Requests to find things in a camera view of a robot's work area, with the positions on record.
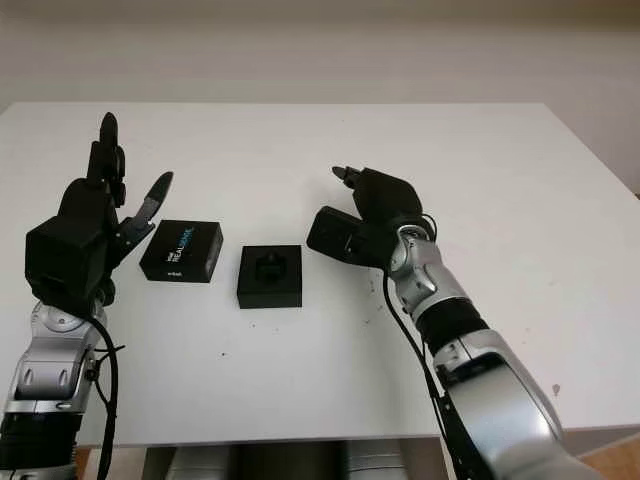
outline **metal arm segment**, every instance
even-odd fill
[[[480,318],[428,232],[405,225],[397,235],[390,277],[434,356],[454,462],[474,479],[601,479],[564,449],[551,403]]]
[[[106,325],[99,304],[95,318]],[[72,479],[98,333],[83,319],[41,302],[31,314],[31,330],[0,427],[0,479]]]

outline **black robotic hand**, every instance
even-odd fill
[[[420,199],[406,181],[369,168],[333,167],[333,173],[353,189],[362,219],[323,207],[309,232],[309,248],[341,262],[387,271],[400,226],[418,225],[435,239],[432,225],[423,217]]]
[[[111,272],[153,230],[149,222],[173,178],[172,172],[160,176],[138,213],[119,223],[116,208],[125,202],[124,174],[118,124],[107,113],[100,138],[91,145],[86,178],[71,182],[58,214],[27,234],[25,275],[44,304],[86,317],[95,300],[113,303]]]

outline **black box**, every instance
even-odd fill
[[[237,294],[240,308],[301,307],[300,245],[242,247]]]
[[[222,230],[218,222],[162,220],[140,267],[148,280],[207,283],[220,247]]]

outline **wooden floor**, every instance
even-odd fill
[[[608,480],[640,479],[640,438],[604,449],[583,459]]]

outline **robotic hand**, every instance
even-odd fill
[[[440,396],[435,385],[429,388],[457,477],[602,478],[564,449],[547,397],[442,263],[435,222],[424,218],[413,187],[368,168],[333,172],[353,189],[362,219],[323,207],[307,245],[342,262],[382,269],[387,301],[387,279],[395,282],[444,391]]]
[[[91,146],[86,178],[67,187],[58,214],[27,234],[25,275],[39,302],[31,315],[32,340],[20,359],[0,426],[0,479],[76,478],[75,436],[92,382],[107,408],[98,477],[109,470],[117,407],[116,348],[104,306],[114,301],[111,273],[155,227],[150,223],[173,173],[153,185],[134,217],[118,222],[125,201],[124,151],[118,125],[107,113]],[[111,365],[107,399],[98,381],[102,337]]]

